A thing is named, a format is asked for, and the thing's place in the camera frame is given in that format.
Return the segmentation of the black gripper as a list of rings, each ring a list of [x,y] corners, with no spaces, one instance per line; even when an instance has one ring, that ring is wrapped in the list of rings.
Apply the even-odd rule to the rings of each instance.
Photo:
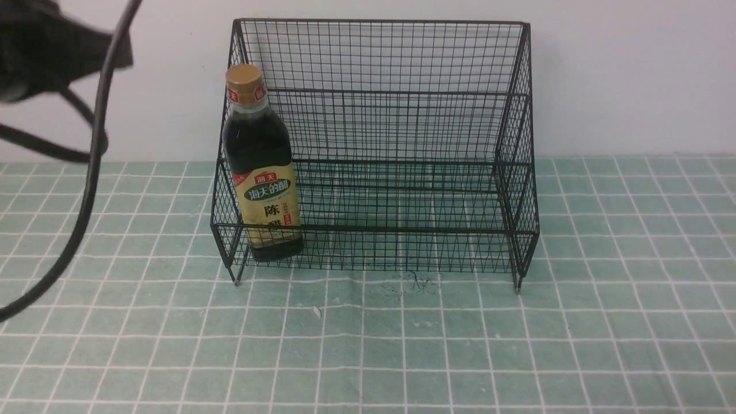
[[[2,102],[56,92],[102,71],[113,34],[66,16],[55,1],[1,3]]]

